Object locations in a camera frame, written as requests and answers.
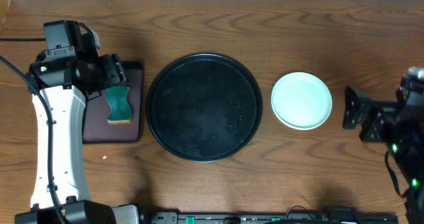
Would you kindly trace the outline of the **green sponge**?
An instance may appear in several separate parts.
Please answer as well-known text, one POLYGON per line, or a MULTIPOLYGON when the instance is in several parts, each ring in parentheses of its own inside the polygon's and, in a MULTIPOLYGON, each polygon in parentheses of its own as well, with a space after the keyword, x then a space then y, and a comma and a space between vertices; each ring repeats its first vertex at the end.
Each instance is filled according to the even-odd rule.
POLYGON ((130 123, 133 116, 133 110, 128 102, 128 86, 113 86, 107 89, 106 101, 110 106, 111 112, 107 118, 107 122, 130 123))

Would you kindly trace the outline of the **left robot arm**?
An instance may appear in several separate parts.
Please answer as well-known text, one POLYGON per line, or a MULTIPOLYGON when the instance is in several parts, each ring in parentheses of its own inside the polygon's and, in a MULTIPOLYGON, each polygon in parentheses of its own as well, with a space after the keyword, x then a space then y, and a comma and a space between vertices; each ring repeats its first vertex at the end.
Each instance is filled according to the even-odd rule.
POLYGON ((37 116, 38 158, 30 211, 16 223, 139 223, 134 204, 94 202, 83 165, 83 125, 90 99, 105 96, 108 123, 130 121, 130 87, 121 59, 99 55, 98 35, 77 21, 44 24, 47 49, 23 74, 37 116))

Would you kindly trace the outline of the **light blue plate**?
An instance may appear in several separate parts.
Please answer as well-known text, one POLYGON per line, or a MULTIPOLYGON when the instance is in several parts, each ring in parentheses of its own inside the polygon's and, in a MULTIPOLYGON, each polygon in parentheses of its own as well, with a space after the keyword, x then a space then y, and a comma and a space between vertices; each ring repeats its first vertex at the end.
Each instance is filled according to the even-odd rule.
POLYGON ((291 113, 275 113, 275 116, 284 125, 301 131, 307 131, 320 127, 327 121, 330 113, 322 113, 318 115, 304 115, 304 114, 291 114, 291 113))
POLYGON ((333 107, 331 92, 326 84, 305 72, 282 76, 272 88, 270 101, 274 114, 331 114, 333 107))

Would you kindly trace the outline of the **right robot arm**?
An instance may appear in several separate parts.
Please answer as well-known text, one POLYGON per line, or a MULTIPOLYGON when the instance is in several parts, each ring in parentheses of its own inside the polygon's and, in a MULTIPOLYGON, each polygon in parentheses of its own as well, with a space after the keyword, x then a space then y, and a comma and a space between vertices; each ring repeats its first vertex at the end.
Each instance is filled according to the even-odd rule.
POLYGON ((406 199, 409 223, 423 222, 423 68, 403 75, 396 102, 373 101, 358 89, 344 93, 343 128, 361 126, 362 142, 382 142, 385 164, 396 194, 406 199))

